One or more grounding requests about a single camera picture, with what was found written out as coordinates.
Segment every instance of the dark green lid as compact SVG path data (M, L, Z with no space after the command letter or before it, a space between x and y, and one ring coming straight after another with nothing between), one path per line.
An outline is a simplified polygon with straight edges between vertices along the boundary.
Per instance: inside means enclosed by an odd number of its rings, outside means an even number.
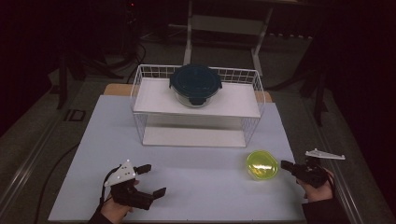
M198 64L188 64L178 68L170 77L169 87L192 104L205 100L222 88L220 76L212 69Z

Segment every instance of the white wire basket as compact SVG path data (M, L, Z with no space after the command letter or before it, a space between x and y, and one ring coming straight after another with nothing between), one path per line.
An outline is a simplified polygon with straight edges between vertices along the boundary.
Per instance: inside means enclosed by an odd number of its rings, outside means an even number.
M182 105L169 88L169 78L179 67L141 64L137 68L131 109L142 144L246 147L265 108L259 73L210 67L219 74L223 88L209 105L197 109Z

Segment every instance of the white 3d-printed part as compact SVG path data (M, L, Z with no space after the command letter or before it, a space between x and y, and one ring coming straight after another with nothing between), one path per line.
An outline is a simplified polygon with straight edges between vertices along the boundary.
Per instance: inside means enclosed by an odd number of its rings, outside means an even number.
M133 179L135 177L136 173L134 172L134 167L128 160L122 166L120 166L120 168L116 172L110 175L104 186L108 187L116 185L124 181Z
M322 159L331 159L331 160L344 160L346 157L344 155L338 156L331 153L319 151L315 148L312 151L306 151L305 156L317 157Z

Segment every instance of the food container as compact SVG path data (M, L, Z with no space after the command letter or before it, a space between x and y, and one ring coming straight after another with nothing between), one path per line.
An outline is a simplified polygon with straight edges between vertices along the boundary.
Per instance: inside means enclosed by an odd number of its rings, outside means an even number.
M208 105L212 96L222 88L220 76L214 70L198 64L178 68L170 77L171 87L177 99L189 107Z
M265 180L274 177L277 173L277 161L264 150L257 150L247 157L247 171L255 180Z

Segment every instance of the white tabletop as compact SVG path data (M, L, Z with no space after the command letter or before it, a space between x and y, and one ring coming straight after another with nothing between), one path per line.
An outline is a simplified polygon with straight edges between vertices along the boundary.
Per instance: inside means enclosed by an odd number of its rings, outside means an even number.
M144 147L126 96L101 96L69 168L50 221L89 220L99 202L106 174L126 160L151 164L136 186L151 193L167 188L149 211L135 209L125 221L252 222L304 219L304 192L290 173L279 169L255 181L245 168L248 154L269 151L280 163L294 161L276 109L266 105L247 147Z

